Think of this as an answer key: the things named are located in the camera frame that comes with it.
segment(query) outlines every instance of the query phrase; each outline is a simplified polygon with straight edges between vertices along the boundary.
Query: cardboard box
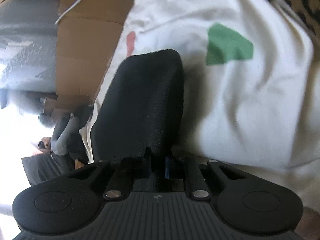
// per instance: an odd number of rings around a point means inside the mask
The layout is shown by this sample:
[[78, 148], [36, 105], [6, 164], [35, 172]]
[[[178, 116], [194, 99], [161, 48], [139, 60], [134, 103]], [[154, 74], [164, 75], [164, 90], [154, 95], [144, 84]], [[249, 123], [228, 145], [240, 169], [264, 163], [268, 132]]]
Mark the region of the cardboard box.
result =
[[[59, 13], [75, 1], [60, 0]], [[133, 0], [82, 0], [60, 21], [56, 49], [60, 108], [83, 103], [68, 102], [72, 96], [94, 101], [132, 5]]]

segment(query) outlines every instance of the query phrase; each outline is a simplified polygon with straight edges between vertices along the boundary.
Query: hand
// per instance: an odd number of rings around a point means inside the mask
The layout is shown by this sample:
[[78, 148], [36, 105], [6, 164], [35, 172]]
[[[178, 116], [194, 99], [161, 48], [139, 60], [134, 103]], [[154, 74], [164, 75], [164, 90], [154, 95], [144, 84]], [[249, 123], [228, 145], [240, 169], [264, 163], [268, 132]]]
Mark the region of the hand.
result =
[[78, 159], [75, 160], [75, 170], [84, 167], [84, 164], [78, 161]]

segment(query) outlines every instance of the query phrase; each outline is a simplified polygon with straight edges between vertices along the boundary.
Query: pink spot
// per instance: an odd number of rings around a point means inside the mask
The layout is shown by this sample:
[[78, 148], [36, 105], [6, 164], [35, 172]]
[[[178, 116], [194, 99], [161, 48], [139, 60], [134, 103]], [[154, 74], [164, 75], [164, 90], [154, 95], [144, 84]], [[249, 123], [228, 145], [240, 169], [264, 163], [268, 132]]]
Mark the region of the pink spot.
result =
[[127, 57], [130, 57], [132, 52], [134, 51], [134, 41], [136, 39], [136, 33], [130, 32], [127, 35]]

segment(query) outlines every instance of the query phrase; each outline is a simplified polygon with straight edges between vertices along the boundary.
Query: dark hair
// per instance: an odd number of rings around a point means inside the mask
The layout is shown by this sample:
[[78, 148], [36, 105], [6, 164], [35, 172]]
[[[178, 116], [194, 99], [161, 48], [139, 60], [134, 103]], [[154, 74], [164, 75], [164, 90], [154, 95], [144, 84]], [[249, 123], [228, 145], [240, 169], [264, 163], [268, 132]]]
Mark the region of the dark hair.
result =
[[45, 149], [45, 146], [44, 146], [43, 141], [40, 141], [40, 142], [38, 143], [38, 147], [39, 147], [39, 149]]

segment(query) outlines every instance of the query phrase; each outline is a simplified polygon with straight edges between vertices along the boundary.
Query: logo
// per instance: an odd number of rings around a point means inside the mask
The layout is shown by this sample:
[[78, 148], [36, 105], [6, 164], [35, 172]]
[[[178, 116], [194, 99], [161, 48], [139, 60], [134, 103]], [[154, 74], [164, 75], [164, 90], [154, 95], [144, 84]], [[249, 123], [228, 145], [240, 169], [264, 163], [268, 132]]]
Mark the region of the logo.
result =
[[154, 195], [153, 197], [154, 197], [156, 200], [158, 200], [158, 201], [159, 201], [159, 199], [160, 199], [160, 198], [162, 198], [162, 196], [161, 196], [161, 195], [159, 195], [159, 194]]

